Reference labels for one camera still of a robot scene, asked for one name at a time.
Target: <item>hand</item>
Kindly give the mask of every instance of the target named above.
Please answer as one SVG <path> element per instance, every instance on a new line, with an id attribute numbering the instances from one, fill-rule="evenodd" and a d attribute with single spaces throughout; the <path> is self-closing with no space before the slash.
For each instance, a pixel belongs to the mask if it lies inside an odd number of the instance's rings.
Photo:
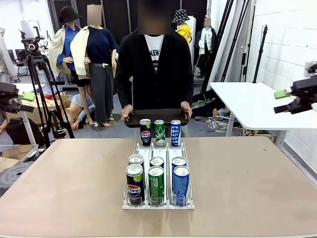
<path id="1" fill-rule="evenodd" d="M 184 112 L 188 113 L 188 119 L 192 118 L 193 111 L 192 111 L 189 103 L 188 102 L 182 102 L 180 104 L 180 106 L 184 110 Z"/>
<path id="2" fill-rule="evenodd" d="M 114 73 L 116 69 L 117 69 L 117 62 L 115 60 L 112 60 L 112 70 Z"/>
<path id="3" fill-rule="evenodd" d="M 90 59 L 88 57 L 84 58 L 84 63 L 91 63 Z"/>
<path id="4" fill-rule="evenodd" d="M 77 118 L 77 120 L 71 125 L 72 130 L 77 130 L 79 126 L 80 120 Z"/>
<path id="5" fill-rule="evenodd" d="M 63 59 L 63 62 L 65 62 L 65 63 L 73 63 L 74 59 L 73 59 L 73 57 L 65 57 Z"/>
<path id="6" fill-rule="evenodd" d="M 127 105 L 124 107 L 124 109 L 122 110 L 121 116 L 122 116 L 122 120 L 123 121 L 129 121 L 130 117 L 129 114 L 132 113 L 133 108 L 131 105 Z"/>

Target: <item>soda can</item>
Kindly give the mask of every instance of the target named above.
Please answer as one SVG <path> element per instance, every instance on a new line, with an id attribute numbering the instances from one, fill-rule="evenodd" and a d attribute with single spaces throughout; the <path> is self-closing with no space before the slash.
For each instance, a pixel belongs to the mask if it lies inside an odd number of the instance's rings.
<path id="1" fill-rule="evenodd" d="M 165 140 L 165 122 L 163 120 L 156 120 L 155 125 L 155 138 L 157 141 L 157 146 L 164 146 L 166 144 Z"/>
<path id="2" fill-rule="evenodd" d="M 129 162 L 130 165 L 131 164 L 141 165 L 142 169 L 144 171 L 144 159 L 143 159 L 142 155 L 139 155 L 139 154 L 131 155 L 128 158 L 128 162 Z"/>
<path id="3" fill-rule="evenodd" d="M 151 145 L 151 120 L 142 119 L 140 120 L 140 131 L 141 131 L 141 140 L 143 146 Z"/>
<path id="4" fill-rule="evenodd" d="M 126 169 L 127 187 L 132 206 L 141 206 L 144 202 L 144 178 L 141 165 L 131 164 Z"/>
<path id="5" fill-rule="evenodd" d="M 162 206 L 164 202 L 164 169 L 153 166 L 149 169 L 149 187 L 152 206 Z"/>
<path id="6" fill-rule="evenodd" d="M 187 166 L 186 159 L 184 157 L 174 157 L 172 159 L 172 191 L 174 191 L 174 169 L 181 165 Z"/>
<path id="7" fill-rule="evenodd" d="M 180 132 L 181 132 L 181 122 L 180 120 L 172 120 L 170 122 L 170 140 L 172 146 L 180 146 Z"/>
<path id="8" fill-rule="evenodd" d="M 177 166 L 174 169 L 174 200 L 175 206 L 187 206 L 187 193 L 189 186 L 189 168 Z"/>
<path id="9" fill-rule="evenodd" d="M 164 159 L 161 157 L 153 157 L 150 159 L 150 167 L 161 166 L 164 169 Z"/>

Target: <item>green can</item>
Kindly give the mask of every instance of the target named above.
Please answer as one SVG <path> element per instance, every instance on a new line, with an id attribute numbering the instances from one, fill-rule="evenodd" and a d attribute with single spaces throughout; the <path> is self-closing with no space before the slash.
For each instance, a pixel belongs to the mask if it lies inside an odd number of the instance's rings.
<path id="1" fill-rule="evenodd" d="M 154 126 L 155 126 L 155 138 L 156 138 L 157 146 L 166 145 L 165 122 L 163 120 L 156 120 L 154 122 Z"/>
<path id="2" fill-rule="evenodd" d="M 164 169 L 164 159 L 162 157 L 153 157 L 150 159 L 150 167 L 161 166 Z"/>
<path id="3" fill-rule="evenodd" d="M 162 206 L 164 204 L 164 169 L 153 166 L 149 169 L 150 205 Z"/>

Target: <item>white t-shirt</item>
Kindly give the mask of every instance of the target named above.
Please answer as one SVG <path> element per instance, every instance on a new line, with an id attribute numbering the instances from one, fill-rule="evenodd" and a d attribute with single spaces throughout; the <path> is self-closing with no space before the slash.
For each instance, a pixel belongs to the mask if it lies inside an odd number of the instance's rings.
<path id="1" fill-rule="evenodd" d="M 148 44 L 148 48 L 152 58 L 153 67 L 155 69 L 155 72 L 157 72 L 158 66 L 159 66 L 159 63 L 158 63 L 159 55 L 162 49 L 164 35 L 160 35 L 160 36 L 144 35 L 144 37 Z"/>

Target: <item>blue can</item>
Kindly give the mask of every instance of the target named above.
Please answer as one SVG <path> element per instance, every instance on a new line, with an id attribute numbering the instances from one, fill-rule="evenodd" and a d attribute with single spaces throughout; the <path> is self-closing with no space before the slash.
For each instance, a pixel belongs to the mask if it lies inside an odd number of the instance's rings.
<path id="1" fill-rule="evenodd" d="M 170 140 L 172 146 L 180 146 L 180 131 L 181 131 L 181 123 L 180 120 L 172 120 L 170 122 L 171 134 Z"/>
<path id="2" fill-rule="evenodd" d="M 186 159 L 184 157 L 174 157 L 172 159 L 172 191 L 174 191 L 174 169 L 181 165 L 186 166 Z"/>
<path id="3" fill-rule="evenodd" d="M 189 186 L 189 168 L 186 166 L 177 166 L 174 169 L 174 200 L 175 206 L 187 206 Z"/>

